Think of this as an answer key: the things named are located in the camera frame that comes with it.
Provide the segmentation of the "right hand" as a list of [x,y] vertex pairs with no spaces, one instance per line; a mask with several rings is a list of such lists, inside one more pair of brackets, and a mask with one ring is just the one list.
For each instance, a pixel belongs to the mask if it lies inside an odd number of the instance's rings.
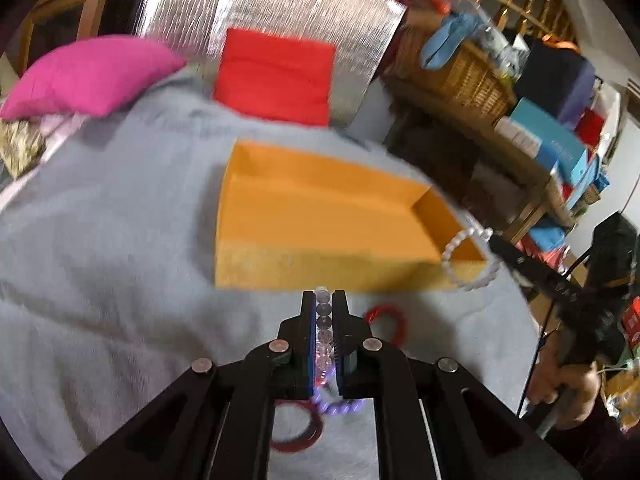
[[555,428],[569,430],[584,422],[594,406],[600,390],[597,364],[559,364],[559,343],[556,330],[541,349],[538,363],[526,390],[526,399],[532,405],[552,404],[560,396],[560,389],[573,393],[572,400],[560,411]]

